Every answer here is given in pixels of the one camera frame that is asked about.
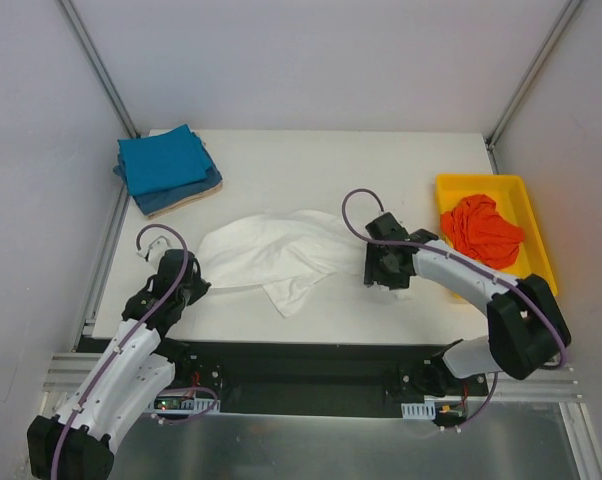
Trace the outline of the aluminium frame post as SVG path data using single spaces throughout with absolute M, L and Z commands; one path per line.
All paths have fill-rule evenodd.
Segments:
M 584 0 L 569 0 L 562 6 L 522 78 L 515 87 L 495 127 L 485 139 L 486 148 L 489 152 L 492 152 L 497 146 L 584 4 Z
M 128 138 L 139 138 L 137 129 L 125 103 L 95 45 L 85 22 L 83 21 L 75 2 L 71 0 L 57 0 L 56 5 L 64 16 L 72 34 L 74 35 L 82 53 L 84 54 L 92 73 L 95 75 L 105 97 L 112 107 L 116 118 L 121 124 Z

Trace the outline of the blue folded t shirt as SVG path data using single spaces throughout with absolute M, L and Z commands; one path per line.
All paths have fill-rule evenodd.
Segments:
M 127 187 L 124 173 L 122 167 L 120 166 L 119 156 L 117 158 L 117 165 L 114 167 L 113 172 L 123 180 L 125 186 Z M 128 193 L 132 197 L 134 203 L 137 205 L 141 213 L 146 216 L 166 206 L 172 205 L 173 203 L 185 197 L 208 190 L 219 184 L 221 181 L 223 181 L 223 177 L 220 171 L 218 170 L 217 166 L 215 165 L 214 161 L 212 160 L 212 168 L 208 170 L 207 178 L 202 181 L 186 184 L 184 186 L 176 187 L 170 190 L 164 190 L 156 193 L 139 196 L 132 196 L 129 193 L 129 191 Z

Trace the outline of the right aluminium frame post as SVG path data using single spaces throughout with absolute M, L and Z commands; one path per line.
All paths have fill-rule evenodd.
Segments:
M 492 152 L 497 146 L 584 4 L 584 0 L 569 0 L 562 6 L 522 78 L 515 87 L 495 127 L 485 139 L 486 148 L 489 152 Z

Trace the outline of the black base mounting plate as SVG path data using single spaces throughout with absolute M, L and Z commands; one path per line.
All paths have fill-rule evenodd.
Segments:
M 404 404 L 487 394 L 486 377 L 445 372 L 441 345 L 169 340 L 175 387 L 200 386 L 224 413 L 397 418 Z

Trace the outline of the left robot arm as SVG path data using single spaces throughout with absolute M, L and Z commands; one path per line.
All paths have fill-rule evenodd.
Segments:
M 194 388 L 190 347 L 168 332 L 209 288 L 193 253 L 163 253 L 157 272 L 126 302 L 114 337 L 75 393 L 55 414 L 38 415 L 30 424 L 35 478 L 108 478 L 125 435 L 160 393 Z

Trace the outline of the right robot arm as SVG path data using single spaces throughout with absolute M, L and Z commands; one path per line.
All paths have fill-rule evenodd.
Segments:
M 475 374 L 504 372 L 526 379 L 555 356 L 563 365 L 572 336 L 547 281 L 494 270 L 451 248 L 437 235 L 408 232 L 386 212 L 365 226 L 365 282 L 404 289 L 412 277 L 437 283 L 473 305 L 488 333 L 447 346 L 431 369 L 433 387 L 454 394 Z

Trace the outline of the yellow plastic tray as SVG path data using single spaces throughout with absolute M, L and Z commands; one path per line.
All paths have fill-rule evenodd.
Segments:
M 549 257 L 537 225 L 532 204 L 523 180 L 516 175 L 439 174 L 435 180 L 435 198 L 440 215 L 451 210 L 464 197 L 484 194 L 497 203 L 497 211 L 510 223 L 521 227 L 525 240 L 514 265 L 499 270 L 525 278 L 536 274 L 544 278 L 551 291 L 558 292 Z M 452 242 L 443 234 L 444 240 Z

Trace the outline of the white t shirt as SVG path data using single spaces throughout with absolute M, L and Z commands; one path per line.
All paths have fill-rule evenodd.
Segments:
M 341 218 L 316 210 L 239 219 L 206 234 L 196 253 L 214 289 L 260 286 L 285 318 L 325 278 L 362 274 L 364 256 Z

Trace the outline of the teal folded t shirt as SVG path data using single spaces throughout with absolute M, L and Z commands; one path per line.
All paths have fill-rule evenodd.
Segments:
M 132 196 L 202 181 L 212 160 L 202 141 L 184 124 L 166 133 L 119 140 L 119 160 Z

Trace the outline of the orange t shirt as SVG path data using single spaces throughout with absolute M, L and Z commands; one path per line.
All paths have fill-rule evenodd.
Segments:
M 440 228 L 455 250 L 493 269 L 515 264 L 524 230 L 497 211 L 497 203 L 484 194 L 462 198 L 440 215 Z

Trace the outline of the beige folded t shirt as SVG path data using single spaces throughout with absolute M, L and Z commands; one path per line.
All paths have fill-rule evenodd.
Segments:
M 164 207 L 162 209 L 159 209 L 156 212 L 153 212 L 153 213 L 151 213 L 149 215 L 146 215 L 145 218 L 148 219 L 148 220 L 155 219 L 155 218 L 160 217 L 160 216 L 162 216 L 164 214 L 172 212 L 172 211 L 174 211 L 174 210 L 176 210 L 178 208 L 181 208 L 181 207 L 183 207 L 185 205 L 188 205 L 188 204 L 191 204 L 193 202 L 197 202 L 197 201 L 203 200 L 205 198 L 208 198 L 208 197 L 210 197 L 212 195 L 215 195 L 216 193 L 220 192 L 222 189 L 223 189 L 223 181 L 221 181 L 219 184 L 217 184 L 216 186 L 214 186 L 214 187 L 212 187 L 212 188 L 210 188 L 208 190 L 205 190 L 205 191 L 203 191 L 201 193 L 198 193 L 198 194 L 195 194 L 195 195 L 190 195 L 188 197 L 185 197 L 185 198 L 183 198 L 183 199 L 181 199 L 181 200 L 173 203 L 172 205 L 166 206 L 166 207 Z

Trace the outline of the left aluminium frame post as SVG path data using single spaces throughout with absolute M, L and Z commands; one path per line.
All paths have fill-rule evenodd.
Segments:
M 137 129 L 125 103 L 95 45 L 85 22 L 83 21 L 75 2 L 71 0 L 57 0 L 56 5 L 64 16 L 72 34 L 74 35 L 82 53 L 84 54 L 92 73 L 95 75 L 105 97 L 112 107 L 116 118 L 121 124 L 128 138 L 139 138 Z

